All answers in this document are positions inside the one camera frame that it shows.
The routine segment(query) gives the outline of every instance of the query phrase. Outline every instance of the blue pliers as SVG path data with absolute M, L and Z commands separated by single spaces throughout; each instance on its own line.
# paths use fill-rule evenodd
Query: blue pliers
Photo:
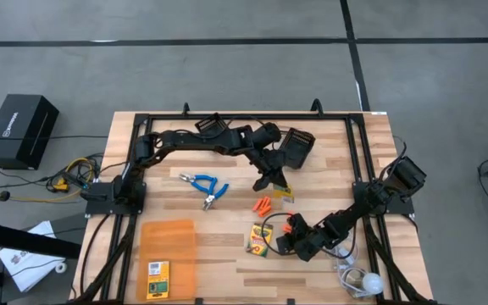
M 214 194 L 214 188 L 216 187 L 216 183 L 218 183 L 218 179 L 215 177 L 210 177 L 209 175 L 180 174 L 180 179 L 182 179 L 183 181 L 191 182 L 191 185 L 195 186 L 196 189 L 207 193 L 208 197 L 204 199 L 204 203 L 202 204 L 202 209 L 205 211 L 208 210 L 210 206 L 212 206 L 212 202 L 214 202 L 214 200 L 222 197 L 229 187 L 229 185 L 225 183 L 221 190 L 217 191 Z M 210 186 L 208 188 L 201 186 L 197 183 L 198 180 L 208 180 L 210 181 Z

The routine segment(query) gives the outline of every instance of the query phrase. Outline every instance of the black box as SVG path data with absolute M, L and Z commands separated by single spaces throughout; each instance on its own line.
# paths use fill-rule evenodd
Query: black box
M 44 96 L 8 94 L 0 108 L 0 168 L 38 169 L 58 114 Z

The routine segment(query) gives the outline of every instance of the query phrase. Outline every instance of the concrete floor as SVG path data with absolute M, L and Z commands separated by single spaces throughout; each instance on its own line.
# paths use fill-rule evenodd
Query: concrete floor
M 349 0 L 357 37 L 488 36 L 488 2 Z M 0 0 L 0 41 L 339 36 L 338 1 Z M 428 174 L 414 197 L 435 299 L 488 303 L 488 200 L 476 166 L 488 158 L 488 44 L 359 46 L 370 107 Z M 8 93 L 46 96 L 61 111 L 54 135 L 106 135 L 113 111 L 359 110 L 346 45 L 227 47 L 1 47 L 0 105 Z M 104 140 L 51 141 L 40 177 L 102 152 Z M 15 180 L 0 176 L 0 184 Z M 14 195 L 48 196 L 44 188 Z M 14 228 L 82 213 L 84 203 L 0 202 Z M 62 302 L 67 285 L 47 299 Z

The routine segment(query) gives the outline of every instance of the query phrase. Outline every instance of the wooden table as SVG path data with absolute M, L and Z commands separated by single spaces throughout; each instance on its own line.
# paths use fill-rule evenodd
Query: wooden table
M 114 114 L 103 167 L 125 161 L 134 116 L 132 112 Z M 365 113 L 364 118 L 375 172 L 379 173 L 397 155 L 391 127 L 385 114 Z M 273 200 L 273 210 L 301 213 L 309 224 L 314 224 L 332 211 L 349 207 L 353 202 L 351 189 L 354 176 L 344 123 L 334 120 L 273 122 L 281 129 L 295 127 L 316 137 L 315 146 L 304 166 L 299 170 L 284 169 L 288 182 L 294 188 L 296 202 L 282 205 L 280 201 Z M 158 120 L 153 122 L 153 130 L 195 130 L 193 124 L 195 121 L 191 120 Z M 244 124 L 250 124 L 253 129 L 259 127 L 257 122 L 245 120 L 236 120 L 231 126 Z M 360 164 L 364 164 L 358 128 L 354 126 L 353 129 Z M 102 180 L 111 181 L 122 169 L 107 169 L 103 172 Z M 205 213 L 201 210 L 204 193 L 178 179 L 181 172 L 214 175 L 218 177 L 219 184 L 230 183 L 230 188 Z M 334 261 L 324 253 L 306 263 L 296 256 L 280 257 L 269 252 L 268 257 L 260 258 L 244 251 L 252 224 L 261 220 L 251 211 L 252 205 L 259 197 L 272 195 L 271 187 L 259 193 L 252 190 L 253 182 L 258 178 L 257 170 L 249 165 L 244 156 L 224 157 L 214 152 L 173 152 L 162 163 L 147 170 L 144 178 L 147 200 L 136 227 L 125 303 L 137 303 L 141 225 L 150 221 L 189 218 L 195 221 L 197 233 L 197 297 L 203 297 L 205 303 L 286 303 L 287 298 L 295 298 L 297 303 L 374 302 L 374 299 L 352 299 L 340 286 L 333 270 Z M 89 219 L 83 245 L 90 242 L 101 218 L 98 215 Z M 105 222 L 92 245 L 86 267 L 86 286 L 106 262 L 114 218 L 111 216 Z M 284 221 L 284 217 L 279 217 L 270 222 L 274 225 L 274 238 L 281 234 Z M 415 228 L 399 215 L 387 215 L 385 221 L 397 265 L 422 295 L 432 298 Z M 124 220 L 122 235 L 126 224 Z M 357 244 L 360 251 L 358 266 L 369 269 L 361 221 L 358 222 Z M 82 247 L 75 274 L 74 288 L 77 291 L 85 251 L 86 247 Z M 380 268 L 384 271 L 385 297 L 391 298 L 382 263 Z M 109 298 L 115 298 L 119 270 L 120 266 L 117 265 Z

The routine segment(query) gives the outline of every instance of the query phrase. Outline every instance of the yellow label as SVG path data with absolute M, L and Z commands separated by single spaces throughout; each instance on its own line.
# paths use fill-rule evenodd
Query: yellow label
M 169 297 L 169 262 L 148 263 L 147 300 Z
M 272 225 L 264 225 L 263 235 L 268 243 L 270 243 L 270 238 L 272 237 L 272 228 Z M 253 224 L 250 240 L 247 243 L 247 251 L 251 254 L 266 258 L 268 250 L 269 248 L 265 245 L 264 240 L 261 237 L 261 224 Z
M 283 203 L 294 203 L 295 197 L 293 196 L 293 189 L 289 184 L 287 187 L 274 185 L 274 198 L 281 198 Z

